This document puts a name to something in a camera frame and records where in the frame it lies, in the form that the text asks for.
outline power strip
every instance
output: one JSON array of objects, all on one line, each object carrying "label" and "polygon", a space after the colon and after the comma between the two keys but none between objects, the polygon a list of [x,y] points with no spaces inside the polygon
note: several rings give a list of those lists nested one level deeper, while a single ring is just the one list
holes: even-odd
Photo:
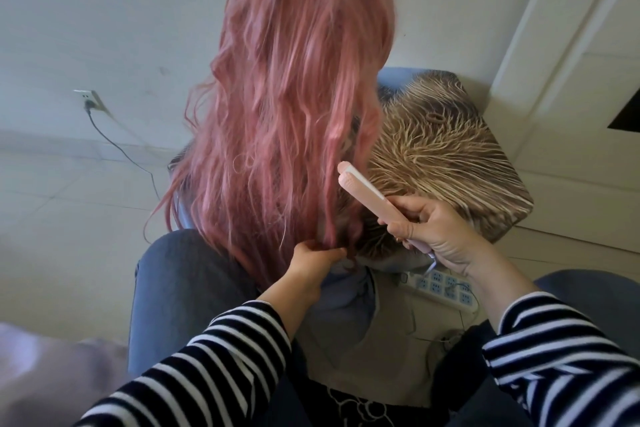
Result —
[{"label": "power strip", "polygon": [[399,276],[398,287],[462,312],[475,314],[478,310],[478,302],[468,282],[437,270],[427,275],[403,272]]}]

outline pink wig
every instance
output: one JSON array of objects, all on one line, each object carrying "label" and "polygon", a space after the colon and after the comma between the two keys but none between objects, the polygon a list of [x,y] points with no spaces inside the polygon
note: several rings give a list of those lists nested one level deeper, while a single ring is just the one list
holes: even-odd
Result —
[{"label": "pink wig", "polygon": [[[189,95],[195,139],[159,205],[167,225],[186,193],[200,234],[261,287],[296,243],[336,246],[336,165],[366,168],[394,30],[393,0],[227,0],[211,77]],[[355,218],[351,244],[361,228]]]}]

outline brown patterned fabric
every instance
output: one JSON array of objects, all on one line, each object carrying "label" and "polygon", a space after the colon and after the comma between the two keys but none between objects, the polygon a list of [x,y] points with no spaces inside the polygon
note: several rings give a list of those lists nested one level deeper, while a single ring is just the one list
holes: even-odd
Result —
[{"label": "brown patterned fabric", "polygon": [[[381,88],[379,97],[385,120],[369,179],[383,194],[447,201],[492,242],[529,215],[531,196],[456,75],[427,71],[403,90]],[[363,214],[359,255],[378,260],[404,250]]]}]

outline wavy hair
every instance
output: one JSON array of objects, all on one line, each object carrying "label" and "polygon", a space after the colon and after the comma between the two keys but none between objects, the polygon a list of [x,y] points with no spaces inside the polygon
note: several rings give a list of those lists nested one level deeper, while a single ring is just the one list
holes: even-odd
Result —
[{"label": "wavy hair", "polygon": [[[182,226],[180,196],[207,243],[261,287],[296,243],[336,246],[336,166],[366,168],[395,22],[394,0],[227,0],[211,76],[189,94],[195,138],[158,206],[167,226]],[[350,213],[353,244],[362,225]]]}]

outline striped shirt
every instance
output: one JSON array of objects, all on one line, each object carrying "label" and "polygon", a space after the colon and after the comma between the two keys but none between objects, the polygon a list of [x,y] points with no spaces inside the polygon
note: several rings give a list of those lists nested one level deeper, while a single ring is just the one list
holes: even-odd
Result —
[{"label": "striped shirt", "polygon": [[[76,426],[245,424],[267,405],[290,354],[276,311],[244,303]],[[640,426],[638,361],[548,293],[514,302],[483,354],[498,386],[540,427]]]}]

